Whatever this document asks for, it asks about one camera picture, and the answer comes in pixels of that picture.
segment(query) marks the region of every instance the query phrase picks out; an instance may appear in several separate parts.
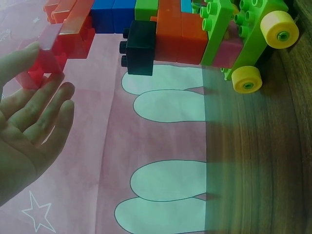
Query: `yellow wheel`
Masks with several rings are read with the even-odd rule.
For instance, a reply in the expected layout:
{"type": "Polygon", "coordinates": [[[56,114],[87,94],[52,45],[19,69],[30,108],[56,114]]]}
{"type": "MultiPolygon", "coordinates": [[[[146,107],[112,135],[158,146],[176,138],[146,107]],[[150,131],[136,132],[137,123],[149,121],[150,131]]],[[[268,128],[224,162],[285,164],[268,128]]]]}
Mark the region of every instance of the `yellow wheel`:
{"type": "Polygon", "coordinates": [[[275,49],[288,48],[299,38],[297,25],[284,11],[272,11],[265,15],[260,28],[267,44],[275,49]]]}
{"type": "Polygon", "coordinates": [[[233,9],[234,9],[233,15],[232,15],[232,19],[234,19],[234,16],[235,16],[236,14],[239,13],[239,9],[238,9],[238,7],[237,7],[235,4],[233,4],[233,3],[232,3],[232,6],[233,6],[233,9]]]}
{"type": "Polygon", "coordinates": [[[232,73],[232,83],[236,92],[250,94],[261,88],[262,79],[256,67],[244,66],[232,73]]]}

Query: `wood grain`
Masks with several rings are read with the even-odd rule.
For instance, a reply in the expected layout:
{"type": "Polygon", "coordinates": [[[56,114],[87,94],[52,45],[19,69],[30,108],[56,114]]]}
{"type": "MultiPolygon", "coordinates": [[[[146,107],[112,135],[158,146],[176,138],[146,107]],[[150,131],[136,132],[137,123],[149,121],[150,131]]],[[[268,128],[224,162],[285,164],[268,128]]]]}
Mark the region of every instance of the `wood grain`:
{"type": "Polygon", "coordinates": [[[260,91],[203,69],[207,233],[312,234],[312,2],[288,4],[301,37],[259,67],[260,91]]]}

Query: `finger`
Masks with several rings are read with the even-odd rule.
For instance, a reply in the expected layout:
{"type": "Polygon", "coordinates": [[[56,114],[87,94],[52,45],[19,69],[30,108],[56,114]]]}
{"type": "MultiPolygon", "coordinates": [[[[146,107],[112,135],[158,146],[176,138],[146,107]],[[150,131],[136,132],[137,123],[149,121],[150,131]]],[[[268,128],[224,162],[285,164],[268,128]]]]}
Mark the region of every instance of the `finger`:
{"type": "Polygon", "coordinates": [[[36,123],[42,111],[57,91],[63,78],[63,75],[51,75],[46,83],[36,91],[29,102],[13,114],[8,121],[21,132],[24,132],[28,127],[36,123]]]}
{"type": "Polygon", "coordinates": [[[15,51],[0,58],[0,87],[16,77],[19,73],[30,69],[39,54],[39,43],[31,43],[23,50],[15,51]]]}
{"type": "Polygon", "coordinates": [[[23,108],[35,92],[35,90],[20,89],[12,95],[5,97],[0,103],[0,111],[5,119],[8,119],[23,108]]]}
{"type": "Polygon", "coordinates": [[[55,159],[62,152],[69,132],[72,128],[74,120],[74,102],[71,100],[65,101],[60,109],[58,119],[55,124],[51,135],[45,143],[43,143],[39,149],[46,157],[46,165],[42,165],[44,168],[48,168],[55,159]]]}
{"type": "Polygon", "coordinates": [[[44,110],[38,121],[25,130],[24,135],[34,145],[41,145],[51,133],[59,115],[62,104],[74,95],[75,87],[71,83],[61,85],[52,101],[44,110]]]}

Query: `green building block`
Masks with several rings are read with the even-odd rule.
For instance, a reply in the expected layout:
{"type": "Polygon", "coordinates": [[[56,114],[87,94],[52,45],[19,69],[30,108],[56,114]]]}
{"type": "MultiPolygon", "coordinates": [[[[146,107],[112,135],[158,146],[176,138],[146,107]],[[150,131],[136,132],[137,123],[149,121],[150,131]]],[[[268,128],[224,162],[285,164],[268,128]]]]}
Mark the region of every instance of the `green building block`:
{"type": "Polygon", "coordinates": [[[224,79],[231,80],[232,73],[243,66],[254,66],[267,47],[260,29],[263,17],[272,11],[288,11],[283,0],[241,0],[241,11],[234,18],[239,26],[238,33],[243,38],[244,47],[231,69],[221,70],[224,79]]]}
{"type": "Polygon", "coordinates": [[[136,0],[135,19],[150,21],[151,16],[157,16],[158,0],[136,0]]]}
{"type": "Polygon", "coordinates": [[[208,43],[201,60],[201,65],[211,66],[228,29],[234,12],[231,0],[205,0],[207,7],[200,9],[203,30],[208,32],[208,43]]]}

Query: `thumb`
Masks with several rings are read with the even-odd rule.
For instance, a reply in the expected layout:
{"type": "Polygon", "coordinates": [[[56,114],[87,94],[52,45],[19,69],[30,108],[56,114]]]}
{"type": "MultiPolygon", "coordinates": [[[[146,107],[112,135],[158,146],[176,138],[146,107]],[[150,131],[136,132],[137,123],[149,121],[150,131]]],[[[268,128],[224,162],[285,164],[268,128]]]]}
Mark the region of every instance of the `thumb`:
{"type": "Polygon", "coordinates": [[[39,43],[34,42],[25,49],[15,51],[0,58],[0,88],[17,76],[30,69],[39,54],[39,43]]]}

